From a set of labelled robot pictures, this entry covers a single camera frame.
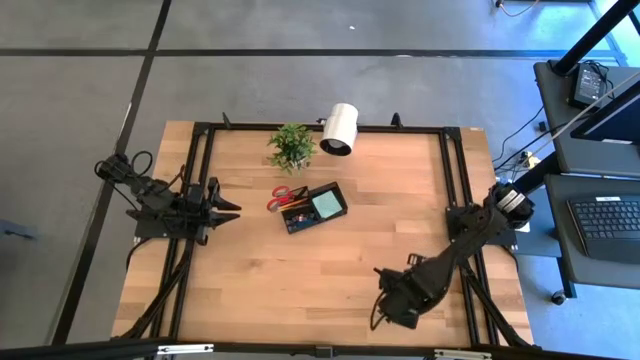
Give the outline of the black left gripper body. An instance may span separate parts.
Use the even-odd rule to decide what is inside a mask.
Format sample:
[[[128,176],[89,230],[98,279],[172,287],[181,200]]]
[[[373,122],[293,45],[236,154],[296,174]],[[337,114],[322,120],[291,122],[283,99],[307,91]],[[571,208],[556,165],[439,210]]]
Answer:
[[[190,233],[197,233],[201,228],[208,228],[209,212],[201,186],[190,184],[185,195],[185,223]]]

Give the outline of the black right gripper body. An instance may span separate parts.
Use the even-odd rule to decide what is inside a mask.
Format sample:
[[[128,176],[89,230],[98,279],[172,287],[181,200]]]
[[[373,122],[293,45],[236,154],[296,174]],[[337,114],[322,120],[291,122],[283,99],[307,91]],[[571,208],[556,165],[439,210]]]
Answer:
[[[420,288],[413,279],[412,272],[403,272],[383,268],[375,268],[379,275],[378,299],[374,303],[373,313],[380,313],[381,317],[371,323],[375,330],[382,320],[409,329],[416,329],[419,318],[436,306],[435,299]]]

